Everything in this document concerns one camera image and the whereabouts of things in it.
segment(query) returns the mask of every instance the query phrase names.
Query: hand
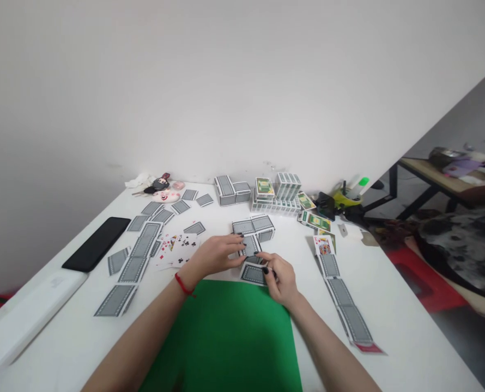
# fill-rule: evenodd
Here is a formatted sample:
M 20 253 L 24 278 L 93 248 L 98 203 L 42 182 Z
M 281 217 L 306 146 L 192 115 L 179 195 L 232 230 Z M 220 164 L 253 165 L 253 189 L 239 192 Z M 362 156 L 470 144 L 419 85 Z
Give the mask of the hand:
M 260 252 L 257 256 L 268 262 L 263 271 L 271 297 L 290 310 L 301 297 L 295 283 L 292 265 L 276 253 Z M 275 282 L 274 271 L 277 274 L 278 283 Z
M 228 255 L 244 249 L 243 240 L 244 237 L 239 234 L 208 238 L 181 268 L 179 276 L 183 281 L 186 280 L 186 286 L 191 288 L 208 275 L 239 267 L 246 257 L 230 260 Z

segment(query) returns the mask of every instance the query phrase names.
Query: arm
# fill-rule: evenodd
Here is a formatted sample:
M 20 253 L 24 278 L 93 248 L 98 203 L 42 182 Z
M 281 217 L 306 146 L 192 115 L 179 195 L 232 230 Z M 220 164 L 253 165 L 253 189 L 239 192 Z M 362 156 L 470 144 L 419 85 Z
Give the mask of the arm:
M 270 295 L 290 312 L 326 390 L 380 391 L 364 367 L 298 292 L 290 263 L 275 253 L 257 255 L 268 261 L 263 270 Z M 277 275 L 278 283 L 271 272 Z
M 244 256 L 230 260 L 228 255 L 245 247 L 235 234 L 211 237 L 178 272 L 187 290 L 193 290 L 204 277 L 237 267 Z M 150 370 L 173 326 L 187 295 L 175 278 L 126 330 L 94 371 L 83 392 L 136 391 Z

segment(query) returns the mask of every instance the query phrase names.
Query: patterned fabric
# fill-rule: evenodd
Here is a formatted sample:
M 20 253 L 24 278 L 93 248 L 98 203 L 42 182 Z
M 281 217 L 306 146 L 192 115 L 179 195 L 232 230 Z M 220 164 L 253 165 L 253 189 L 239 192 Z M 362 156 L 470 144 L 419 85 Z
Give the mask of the patterned fabric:
M 485 292 L 485 209 L 432 218 L 421 224 L 419 235 L 454 273 Z

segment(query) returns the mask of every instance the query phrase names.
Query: left hand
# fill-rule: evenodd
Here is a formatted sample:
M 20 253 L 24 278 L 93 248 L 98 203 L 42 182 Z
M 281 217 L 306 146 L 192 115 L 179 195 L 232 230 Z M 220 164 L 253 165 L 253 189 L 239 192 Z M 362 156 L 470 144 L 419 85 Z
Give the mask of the left hand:
M 190 286 L 195 286 L 208 275 L 239 267 L 246 256 L 236 259 L 229 259 L 228 256 L 245 248 L 243 239 L 244 237 L 239 234 L 208 238 L 181 268 L 179 276 L 188 280 Z

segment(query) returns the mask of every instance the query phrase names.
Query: green marker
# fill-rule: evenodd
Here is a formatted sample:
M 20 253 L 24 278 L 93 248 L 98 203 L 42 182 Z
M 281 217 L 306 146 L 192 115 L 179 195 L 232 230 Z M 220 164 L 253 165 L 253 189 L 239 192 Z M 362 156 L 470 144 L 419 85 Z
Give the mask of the green marker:
M 354 200 L 359 197 L 359 194 L 361 193 L 361 190 L 366 186 L 366 184 L 369 183 L 369 178 L 368 177 L 363 177 L 362 180 L 359 181 L 357 185 L 353 187 L 353 189 L 348 192 L 346 197 L 350 200 Z

